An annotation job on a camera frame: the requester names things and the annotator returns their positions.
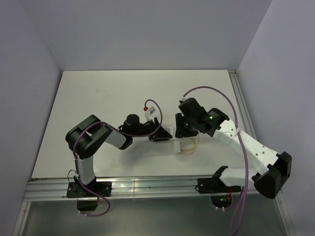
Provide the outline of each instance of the white robotic arm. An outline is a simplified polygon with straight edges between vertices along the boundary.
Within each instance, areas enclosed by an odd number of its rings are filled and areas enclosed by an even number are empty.
[[[246,132],[236,129],[235,124],[219,109],[209,112],[201,107],[194,98],[181,101],[182,114],[176,114],[177,138],[195,136],[197,132],[207,133],[223,142],[239,154],[243,150],[237,133],[239,132],[247,153],[248,161],[253,166],[249,170],[249,188],[254,188],[267,198],[275,198],[291,173],[291,156],[267,148]],[[219,168],[213,179],[207,184],[199,183],[200,193],[223,192],[224,187],[243,186],[245,169],[233,169],[228,166]]]

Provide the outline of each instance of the white wall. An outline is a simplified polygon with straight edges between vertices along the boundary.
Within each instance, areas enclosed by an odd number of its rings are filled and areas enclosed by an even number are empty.
[[[258,138],[292,155],[283,190],[299,236],[315,231],[314,10],[314,0],[273,0],[239,68]]]
[[[21,0],[63,70],[236,69],[271,0]]]
[[[11,235],[60,71],[17,0],[0,1],[0,235]]]

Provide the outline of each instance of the white platform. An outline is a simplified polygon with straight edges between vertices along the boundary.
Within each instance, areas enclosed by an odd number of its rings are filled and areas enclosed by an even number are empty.
[[[129,114],[142,122],[144,101],[155,100],[163,111],[163,126],[175,127],[175,114],[183,94],[196,86],[212,86],[233,102],[243,128],[227,71],[67,71],[57,92],[32,178],[66,177],[74,169],[73,156],[65,141],[66,133],[91,114],[118,127]],[[228,102],[209,89],[190,94],[206,110],[217,107],[234,120]],[[121,151],[104,144],[94,156],[98,177],[187,176],[213,174],[220,166],[244,167],[244,158],[207,135],[190,156],[175,154],[170,142],[151,143],[134,138]]]

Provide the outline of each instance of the glass panel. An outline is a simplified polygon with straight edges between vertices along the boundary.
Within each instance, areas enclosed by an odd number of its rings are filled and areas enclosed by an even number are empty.
[[[34,202],[23,236],[224,236],[234,211],[215,211],[209,196],[111,200],[111,205],[105,216],[84,217],[75,201]],[[100,202],[95,213],[105,207]],[[249,195],[239,235],[285,235],[275,200]]]

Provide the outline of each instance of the cable tie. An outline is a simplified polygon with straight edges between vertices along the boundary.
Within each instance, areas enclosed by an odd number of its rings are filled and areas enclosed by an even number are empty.
[[[235,131],[235,133],[233,134],[233,137],[237,136],[237,134],[238,134],[239,132],[241,132],[241,129],[240,129],[240,128],[237,128],[236,131]]]

